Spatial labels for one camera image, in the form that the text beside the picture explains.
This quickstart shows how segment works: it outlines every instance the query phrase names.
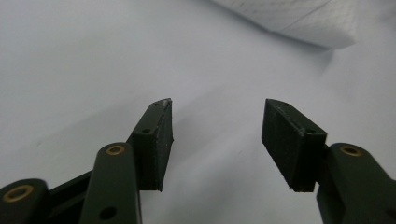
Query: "white fabric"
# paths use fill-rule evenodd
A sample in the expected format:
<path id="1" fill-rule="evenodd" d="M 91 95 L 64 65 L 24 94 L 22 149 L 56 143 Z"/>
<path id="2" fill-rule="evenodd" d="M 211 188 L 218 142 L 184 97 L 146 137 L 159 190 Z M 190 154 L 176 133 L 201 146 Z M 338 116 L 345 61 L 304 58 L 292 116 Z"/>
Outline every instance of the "white fabric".
<path id="1" fill-rule="evenodd" d="M 214 0 L 282 35 L 330 49 L 356 41 L 355 0 Z"/>

